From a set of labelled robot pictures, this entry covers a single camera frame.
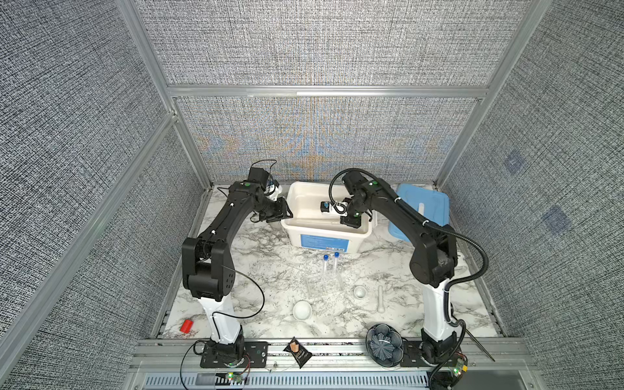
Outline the blue-capped test tube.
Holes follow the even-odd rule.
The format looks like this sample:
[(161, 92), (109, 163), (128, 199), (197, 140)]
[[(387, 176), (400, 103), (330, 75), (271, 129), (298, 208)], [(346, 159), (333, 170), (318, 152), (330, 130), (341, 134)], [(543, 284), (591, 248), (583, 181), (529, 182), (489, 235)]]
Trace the blue-capped test tube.
[(342, 289), (342, 281), (341, 281), (341, 274), (340, 274), (340, 268), (339, 268), (339, 259), (340, 259), (340, 252), (335, 252), (334, 253), (334, 257), (333, 257), (333, 277), (334, 277), (334, 281), (336, 282), (336, 286), (339, 289)]
[(331, 287), (331, 274), (329, 269), (329, 255), (323, 255), (323, 272), (322, 272), (322, 282), (323, 288), (325, 290), (330, 289)]

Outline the white plastic storage bin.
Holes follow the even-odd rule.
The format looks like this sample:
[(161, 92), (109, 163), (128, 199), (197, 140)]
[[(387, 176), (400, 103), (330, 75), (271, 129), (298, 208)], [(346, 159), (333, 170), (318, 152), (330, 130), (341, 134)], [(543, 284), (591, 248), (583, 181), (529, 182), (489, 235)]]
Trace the white plastic storage bin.
[(333, 209), (323, 209), (329, 205), (328, 188), (311, 182), (290, 185), (286, 200), (293, 217), (282, 220), (281, 226), (295, 247), (355, 254), (371, 236), (377, 217), (365, 214), (356, 228), (342, 224), (341, 216)]

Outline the small white mortar bowl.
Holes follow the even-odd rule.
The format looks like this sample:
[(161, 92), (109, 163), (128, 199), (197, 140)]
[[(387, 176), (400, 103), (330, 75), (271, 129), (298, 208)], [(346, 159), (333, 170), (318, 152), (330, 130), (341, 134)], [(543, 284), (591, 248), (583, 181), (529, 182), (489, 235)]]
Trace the small white mortar bowl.
[(357, 285), (353, 289), (353, 295), (356, 299), (362, 300), (367, 296), (367, 289), (361, 285)]

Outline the blue plastic bin lid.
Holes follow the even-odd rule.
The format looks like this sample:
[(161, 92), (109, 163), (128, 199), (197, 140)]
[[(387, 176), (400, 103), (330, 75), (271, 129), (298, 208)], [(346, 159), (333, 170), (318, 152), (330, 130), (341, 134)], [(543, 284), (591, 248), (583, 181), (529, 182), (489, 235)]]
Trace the blue plastic bin lid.
[(410, 184), (400, 184), (396, 193), (426, 219), (440, 226), (449, 224), (450, 200), (446, 194)]

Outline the white round dish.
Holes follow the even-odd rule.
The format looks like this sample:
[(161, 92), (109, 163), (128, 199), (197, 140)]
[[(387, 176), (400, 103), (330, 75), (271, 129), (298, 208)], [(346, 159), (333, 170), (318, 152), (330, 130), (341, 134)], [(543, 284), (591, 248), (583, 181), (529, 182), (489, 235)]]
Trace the white round dish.
[(297, 321), (306, 321), (308, 320), (313, 313), (312, 305), (307, 301), (298, 301), (292, 308), (292, 316)]

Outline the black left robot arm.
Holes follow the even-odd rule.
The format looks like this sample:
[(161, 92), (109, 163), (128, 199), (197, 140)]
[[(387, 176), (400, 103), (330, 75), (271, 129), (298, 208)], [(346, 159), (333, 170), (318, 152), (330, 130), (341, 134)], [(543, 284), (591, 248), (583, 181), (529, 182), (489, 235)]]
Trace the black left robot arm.
[(266, 185), (251, 180), (234, 183), (209, 227), (195, 238), (186, 238), (182, 245), (183, 286), (198, 299), (211, 321), (209, 350), (227, 364), (243, 359), (245, 338), (240, 321), (250, 318), (234, 313), (230, 297), (237, 277), (232, 242), (250, 216), (267, 223), (291, 219), (293, 213), (281, 193), (281, 186), (271, 178)]

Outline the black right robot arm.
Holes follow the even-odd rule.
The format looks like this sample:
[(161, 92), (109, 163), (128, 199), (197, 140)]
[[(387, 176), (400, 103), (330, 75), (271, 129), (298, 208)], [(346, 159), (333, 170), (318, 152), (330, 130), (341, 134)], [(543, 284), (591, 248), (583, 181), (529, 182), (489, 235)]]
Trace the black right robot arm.
[(384, 180), (360, 168), (339, 172), (350, 198), (342, 224), (355, 227), (367, 212), (376, 211), (399, 228), (413, 245), (409, 269), (422, 285), (424, 322), (421, 331), (423, 359), (430, 365), (445, 364), (458, 345), (461, 331), (451, 324), (449, 292), (446, 287), (457, 266), (456, 239), (426, 219)]

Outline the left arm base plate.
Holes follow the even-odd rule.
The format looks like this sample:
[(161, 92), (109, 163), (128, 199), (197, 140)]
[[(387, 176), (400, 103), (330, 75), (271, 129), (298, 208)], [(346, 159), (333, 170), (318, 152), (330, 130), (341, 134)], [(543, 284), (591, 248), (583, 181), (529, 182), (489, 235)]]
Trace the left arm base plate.
[(265, 368), (269, 343), (266, 341), (245, 341), (233, 344), (219, 344), (208, 341), (202, 351), (200, 367), (214, 369)]

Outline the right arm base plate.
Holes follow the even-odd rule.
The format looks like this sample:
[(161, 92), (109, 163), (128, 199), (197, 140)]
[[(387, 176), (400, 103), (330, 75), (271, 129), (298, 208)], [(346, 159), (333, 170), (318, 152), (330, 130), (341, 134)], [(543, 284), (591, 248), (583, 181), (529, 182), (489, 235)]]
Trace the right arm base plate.
[(404, 368), (414, 367), (435, 367), (430, 364), (423, 355), (421, 344), (422, 341), (409, 341), (403, 339), (403, 358), (401, 359), (400, 366)]

